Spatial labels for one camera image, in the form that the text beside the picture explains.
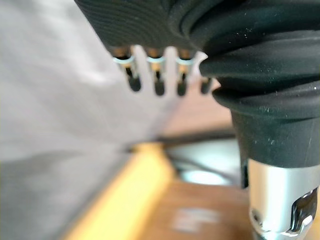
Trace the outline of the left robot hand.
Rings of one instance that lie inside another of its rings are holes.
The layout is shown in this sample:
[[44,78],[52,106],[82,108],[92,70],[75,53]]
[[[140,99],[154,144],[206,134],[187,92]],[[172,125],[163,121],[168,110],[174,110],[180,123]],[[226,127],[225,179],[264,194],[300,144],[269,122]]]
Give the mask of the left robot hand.
[[320,3],[317,0],[78,0],[137,92],[132,47],[144,48],[162,96],[164,51],[175,47],[177,94],[197,52],[207,93],[229,108],[241,181],[258,240],[302,240],[320,187]]

